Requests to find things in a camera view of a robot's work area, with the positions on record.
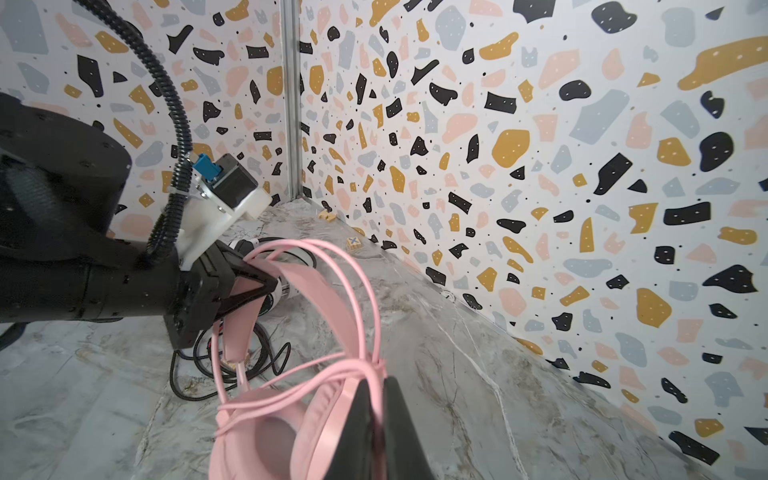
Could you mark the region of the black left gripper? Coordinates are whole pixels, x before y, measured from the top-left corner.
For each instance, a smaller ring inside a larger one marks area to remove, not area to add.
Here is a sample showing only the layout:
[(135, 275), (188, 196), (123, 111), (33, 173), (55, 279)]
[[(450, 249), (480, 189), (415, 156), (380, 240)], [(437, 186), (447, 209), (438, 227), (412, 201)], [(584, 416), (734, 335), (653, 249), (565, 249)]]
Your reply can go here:
[(275, 284), (274, 275), (217, 240), (180, 273), (177, 295), (164, 315), (172, 348), (191, 348), (201, 331), (243, 307), (255, 307), (259, 314)]

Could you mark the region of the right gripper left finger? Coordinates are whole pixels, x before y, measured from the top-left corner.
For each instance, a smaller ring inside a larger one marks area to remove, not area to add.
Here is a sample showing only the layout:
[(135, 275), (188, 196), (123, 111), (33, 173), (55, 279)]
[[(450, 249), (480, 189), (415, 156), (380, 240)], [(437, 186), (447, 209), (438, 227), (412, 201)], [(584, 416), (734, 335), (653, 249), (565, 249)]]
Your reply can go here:
[(366, 380), (358, 385), (324, 480), (371, 480), (374, 417)]

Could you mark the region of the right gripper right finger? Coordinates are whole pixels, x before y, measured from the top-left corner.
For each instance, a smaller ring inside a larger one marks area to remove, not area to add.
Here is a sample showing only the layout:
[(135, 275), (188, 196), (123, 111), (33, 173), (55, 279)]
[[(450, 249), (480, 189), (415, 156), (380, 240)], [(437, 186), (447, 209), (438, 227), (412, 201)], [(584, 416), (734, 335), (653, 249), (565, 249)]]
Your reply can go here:
[(395, 377), (384, 381), (384, 448), (388, 480), (432, 480), (402, 389)]

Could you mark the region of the pink headphones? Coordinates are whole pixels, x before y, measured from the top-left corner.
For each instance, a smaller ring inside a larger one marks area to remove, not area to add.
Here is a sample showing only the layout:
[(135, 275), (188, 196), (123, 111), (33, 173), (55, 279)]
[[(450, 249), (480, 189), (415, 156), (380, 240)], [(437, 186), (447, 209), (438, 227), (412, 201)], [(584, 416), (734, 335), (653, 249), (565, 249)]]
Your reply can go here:
[[(272, 244), (266, 258), (257, 247), (244, 258), (267, 273), (282, 274), (320, 314), (339, 352), (283, 371), (252, 388), (244, 374), (246, 332), (256, 326), (255, 307), (243, 307), (214, 324), (211, 363), (235, 366), (240, 392), (231, 396), (215, 372), (219, 398), (217, 430), (210, 457), (211, 479), (324, 479), (336, 451), (351, 403), (362, 380), (368, 382), (374, 417), (372, 479), (386, 478), (382, 322), (373, 286), (359, 263), (342, 248), (322, 240)], [(316, 269), (277, 262), (291, 247), (317, 258)]]

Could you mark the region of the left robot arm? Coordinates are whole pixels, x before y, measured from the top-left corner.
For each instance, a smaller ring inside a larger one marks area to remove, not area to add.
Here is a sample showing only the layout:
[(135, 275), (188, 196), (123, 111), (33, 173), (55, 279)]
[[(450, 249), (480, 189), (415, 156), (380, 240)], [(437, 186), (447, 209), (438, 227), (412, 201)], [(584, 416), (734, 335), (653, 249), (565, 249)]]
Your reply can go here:
[(271, 197), (230, 156), (181, 158), (168, 188), (170, 233), (156, 242), (108, 234), (132, 160), (96, 127), (1, 98), (1, 343), (38, 321), (160, 316), (171, 345), (235, 310), (258, 307), (278, 279), (222, 234)]

